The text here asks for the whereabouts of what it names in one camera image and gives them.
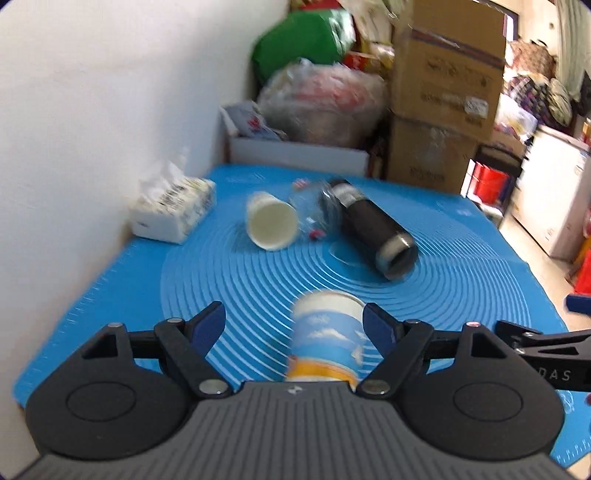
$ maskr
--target tissue box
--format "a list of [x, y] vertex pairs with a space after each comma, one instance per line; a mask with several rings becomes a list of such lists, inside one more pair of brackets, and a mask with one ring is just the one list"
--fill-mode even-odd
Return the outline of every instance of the tissue box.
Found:
[[134, 235], [182, 244], [216, 203], [211, 180], [183, 177], [155, 200], [140, 198], [131, 208]]

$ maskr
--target red bucket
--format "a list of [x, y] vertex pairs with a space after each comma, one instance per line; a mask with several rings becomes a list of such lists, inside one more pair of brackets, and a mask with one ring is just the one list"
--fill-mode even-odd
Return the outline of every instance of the red bucket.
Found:
[[506, 173], [493, 170], [484, 165], [476, 165], [474, 169], [474, 179], [476, 180], [474, 195], [480, 198], [482, 203], [492, 205], [501, 194], [501, 190], [508, 178], [509, 175]]

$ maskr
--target blue silicone mat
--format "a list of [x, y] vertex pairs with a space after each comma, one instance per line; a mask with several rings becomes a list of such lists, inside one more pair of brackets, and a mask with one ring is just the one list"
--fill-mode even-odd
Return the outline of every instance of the blue silicone mat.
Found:
[[[377, 276], [344, 239], [302, 238], [278, 252], [259, 249], [245, 231], [248, 195], [265, 190], [287, 199], [301, 177], [326, 175], [273, 167], [214, 169], [217, 206], [187, 242], [132, 241], [22, 373], [14, 386], [17, 401], [25, 405], [33, 389], [104, 324], [147, 330], [168, 317], [189, 319], [214, 300], [225, 305], [227, 321], [207, 358], [235, 387], [249, 379], [282, 379], [292, 302], [316, 288], [348, 291], [400, 320], [419, 318], [438, 329], [459, 330], [468, 320], [492, 328], [504, 319], [545, 333], [566, 331], [528, 265], [470, 201], [457, 196], [349, 179], [417, 240], [418, 263], [403, 281]], [[380, 360], [367, 347], [363, 374]], [[155, 361], [138, 363], [158, 368]], [[560, 395], [567, 416], [553, 456], [570, 465], [591, 450], [591, 408], [582, 393]]]

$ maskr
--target white appliance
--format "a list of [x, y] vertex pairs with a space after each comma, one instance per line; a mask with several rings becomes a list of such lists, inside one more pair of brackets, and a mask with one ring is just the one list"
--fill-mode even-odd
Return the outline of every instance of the white appliance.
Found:
[[513, 216], [550, 257], [572, 261], [583, 241], [591, 202], [589, 146], [540, 127], [527, 156]]

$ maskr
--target white paper cup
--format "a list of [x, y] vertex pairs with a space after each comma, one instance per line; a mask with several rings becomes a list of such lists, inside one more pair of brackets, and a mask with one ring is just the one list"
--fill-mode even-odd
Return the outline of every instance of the white paper cup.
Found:
[[365, 303], [344, 291], [301, 296], [294, 321], [286, 381], [347, 381], [355, 389], [363, 365]]
[[264, 250], [279, 250], [299, 233], [296, 210], [267, 192], [253, 193], [246, 205], [246, 231]]

